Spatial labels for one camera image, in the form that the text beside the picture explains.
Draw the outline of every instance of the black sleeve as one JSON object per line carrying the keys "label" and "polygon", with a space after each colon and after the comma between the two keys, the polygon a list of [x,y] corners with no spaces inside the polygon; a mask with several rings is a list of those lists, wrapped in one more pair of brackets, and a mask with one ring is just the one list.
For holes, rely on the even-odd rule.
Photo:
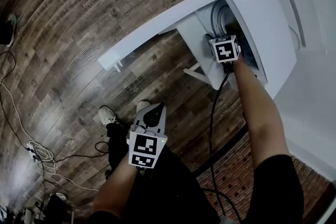
{"label": "black sleeve", "polygon": [[244,224],[302,223],[303,192],[288,155],[276,155],[255,170],[250,208]]}
{"label": "black sleeve", "polygon": [[118,217],[116,217],[114,214],[105,212],[105,211],[99,211],[94,212],[88,221],[88,224],[119,224],[120,220]]}

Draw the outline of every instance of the electrical outlet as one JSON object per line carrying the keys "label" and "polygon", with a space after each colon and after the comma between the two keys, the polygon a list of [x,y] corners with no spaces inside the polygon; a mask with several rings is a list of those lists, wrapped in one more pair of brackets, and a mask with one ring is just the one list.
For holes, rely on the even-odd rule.
{"label": "electrical outlet", "polygon": [[[27,148],[30,148],[31,150],[33,150],[33,146],[29,143],[27,143]],[[30,154],[30,158],[35,161],[37,159],[37,155],[36,153],[33,153],[31,151],[29,151],[29,154]]]}

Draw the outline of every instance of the white cable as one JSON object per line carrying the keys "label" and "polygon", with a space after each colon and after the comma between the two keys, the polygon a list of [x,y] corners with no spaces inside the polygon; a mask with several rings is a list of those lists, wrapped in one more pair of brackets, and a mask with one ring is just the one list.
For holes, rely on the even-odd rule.
{"label": "white cable", "polygon": [[37,156],[39,158],[39,160],[36,163],[37,167],[40,170],[42,170],[45,173],[47,173],[47,174],[57,175],[57,176],[60,176],[60,177],[62,177],[64,179],[66,179],[66,180],[69,180],[70,182],[72,182],[73,184],[75,184],[79,188],[87,189],[87,190],[93,190],[93,191],[98,191],[96,189],[84,188],[82,186],[79,186],[78,184],[76,184],[75,182],[73,182],[70,178],[67,178],[67,177],[65,177],[63,175],[60,175],[60,174],[56,173],[56,170],[58,168],[58,163],[56,163],[56,161],[54,160],[54,154],[50,150],[48,150],[45,147],[43,147],[41,144],[35,142],[34,139],[25,131],[25,129],[22,126],[20,115],[17,112],[16,106],[15,106],[15,102],[14,102],[14,98],[13,98],[13,95],[12,95],[11,91],[9,91],[8,88],[6,87],[6,85],[4,85],[3,83],[1,83],[1,85],[3,87],[5,87],[5,89],[7,90],[7,92],[9,92],[10,97],[12,97],[13,106],[14,106],[15,112],[16,112],[18,118],[19,118],[21,129],[30,138],[31,141],[29,141],[29,144],[32,146],[32,148],[34,149],[34,152],[37,154]]}

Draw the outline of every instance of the wooden floor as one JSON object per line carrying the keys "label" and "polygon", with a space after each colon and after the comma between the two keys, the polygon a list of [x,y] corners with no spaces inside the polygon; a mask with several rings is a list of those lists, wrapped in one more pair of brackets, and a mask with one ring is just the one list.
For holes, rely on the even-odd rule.
{"label": "wooden floor", "polygon": [[[27,132],[60,159],[77,153],[96,155],[94,145],[105,139],[98,108],[107,104],[130,124],[141,99],[165,102],[168,145],[191,169],[208,158],[209,116],[215,91],[185,75],[195,59],[177,32],[155,37],[122,60],[121,72],[105,71],[97,59],[145,21],[182,0],[0,0],[1,18],[18,17],[11,52],[14,72],[5,85]],[[13,60],[1,56],[2,76]],[[21,141],[10,95],[1,90],[6,114]],[[0,113],[0,201],[16,212],[33,207],[44,196],[41,171]],[[238,94],[226,86],[215,113],[214,152],[242,127]],[[109,168],[107,156],[71,158],[58,173],[86,188],[99,188]],[[68,195],[76,216],[90,214],[94,192],[57,176],[46,175],[60,188],[45,183],[47,194]]]}

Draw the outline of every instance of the black cable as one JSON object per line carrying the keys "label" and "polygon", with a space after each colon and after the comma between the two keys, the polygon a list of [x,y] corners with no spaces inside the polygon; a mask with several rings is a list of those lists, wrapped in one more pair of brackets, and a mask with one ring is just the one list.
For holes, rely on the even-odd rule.
{"label": "black cable", "polygon": [[[230,72],[228,72],[226,74],[222,84],[219,86],[219,89],[217,91],[217,94],[216,94],[216,97],[215,97],[215,100],[214,100],[214,103],[213,103],[213,106],[212,106],[211,117],[210,117],[210,132],[209,132],[209,152],[210,152],[210,163],[211,163],[210,169],[211,169],[212,181],[213,181],[213,184],[214,184],[215,191],[218,191],[218,190],[217,190],[216,178],[215,178],[215,173],[214,173],[214,166],[213,166],[213,162],[212,162],[212,129],[213,129],[213,123],[214,123],[214,113],[215,113],[216,103],[217,103],[217,100],[219,98],[219,95],[221,94],[220,92],[222,91],[222,88],[223,88],[225,82],[227,81],[229,75],[230,75]],[[216,196],[217,196],[218,203],[221,207],[222,213],[225,216],[225,211],[224,211],[224,207],[223,207],[222,202],[221,202],[221,198],[220,198],[218,193],[216,193]]]}
{"label": "black cable", "polygon": [[235,212],[236,215],[237,215],[237,218],[238,218],[239,223],[243,224],[243,221],[242,221],[242,219],[240,218],[240,215],[239,215],[239,213],[238,213],[238,211],[237,211],[235,205],[233,204],[233,202],[230,200],[230,198],[229,198],[227,195],[221,193],[220,191],[215,191],[215,190],[213,190],[213,189],[209,189],[209,188],[202,188],[202,190],[204,190],[204,191],[209,191],[209,192],[215,193],[215,194],[217,194],[217,195],[222,195],[222,196],[228,201],[228,203],[232,206],[234,212]]}
{"label": "black cable", "polygon": [[46,182],[48,182],[48,183],[50,183],[50,184],[52,184],[52,185],[54,185],[55,187],[59,188],[60,186],[57,183],[51,182],[51,181],[45,179],[45,177],[44,177],[45,169],[44,169],[44,164],[43,163],[48,163],[48,162],[42,161],[42,159],[39,157],[39,155],[36,152],[34,152],[33,150],[30,150],[30,151],[33,152],[33,153],[35,153],[35,155],[38,156],[38,158],[39,158],[38,159],[35,156],[33,156],[33,159],[39,160],[41,162],[41,164],[42,164],[42,171],[43,171],[42,177],[43,177],[43,180],[46,181]]}
{"label": "black cable", "polygon": [[8,119],[8,117],[7,117],[7,115],[6,115],[6,112],[5,112],[3,103],[2,103],[2,97],[1,97],[1,86],[2,86],[2,83],[3,83],[4,79],[7,78],[7,77],[13,72],[13,70],[14,70],[15,67],[16,67],[16,59],[15,59],[14,55],[13,55],[10,51],[5,51],[5,52],[3,52],[2,54],[0,54],[0,56],[3,55],[3,54],[10,54],[10,55],[13,57],[13,59],[14,59],[14,66],[13,66],[13,68],[10,70],[10,72],[8,72],[8,73],[2,78],[2,80],[0,81],[0,104],[1,104],[1,108],[2,108],[2,110],[3,110],[3,112],[4,112],[4,115],[5,115],[5,118],[6,118],[6,121],[7,121],[8,125],[9,125],[9,127],[12,129],[12,131],[13,131],[13,133],[15,134],[16,138],[19,140],[21,146],[24,147],[25,150],[28,150],[28,148],[26,148],[26,147],[22,144],[21,140],[19,139],[19,137],[17,136],[16,132],[14,131],[14,129],[13,129],[11,123],[9,122],[9,119]]}
{"label": "black cable", "polygon": [[63,159],[59,159],[59,160],[54,161],[54,162],[44,162],[44,163],[59,163],[59,162],[62,162],[62,161],[64,161],[64,160],[66,160],[66,159],[68,159],[68,158],[72,158],[72,157],[98,158],[98,157],[105,156],[106,154],[109,154],[109,151],[108,151],[108,150],[104,152],[104,151],[101,151],[101,150],[97,149],[97,145],[100,144],[100,143],[107,144],[107,146],[109,146],[109,144],[108,144],[107,142],[104,142],[104,141],[100,141],[100,142],[98,142],[98,143],[95,144],[95,149],[96,149],[96,151],[98,151],[98,152],[100,152],[100,153],[103,153],[103,154],[101,154],[101,155],[87,156],[87,155],[73,154],[73,155],[67,156],[67,157],[65,157],[65,158],[63,158]]}
{"label": "black cable", "polygon": [[41,214],[42,214],[42,210],[43,210],[43,207],[44,207],[44,201],[45,201],[46,196],[47,196],[46,185],[44,184],[44,182],[48,182],[48,183],[50,183],[50,184],[53,184],[53,185],[54,185],[55,187],[57,187],[57,188],[60,187],[60,186],[59,186],[58,184],[54,183],[54,182],[51,182],[51,181],[48,181],[48,180],[45,179],[45,177],[44,177],[44,174],[45,174],[44,164],[43,164],[43,161],[41,160],[40,157],[39,157],[39,160],[40,160],[40,162],[42,163],[42,178],[43,178],[42,184],[43,184],[43,189],[44,189],[43,200],[42,200],[42,203],[41,203],[41,205],[40,205],[40,215],[39,215],[39,217],[38,217],[38,219],[41,219]]}

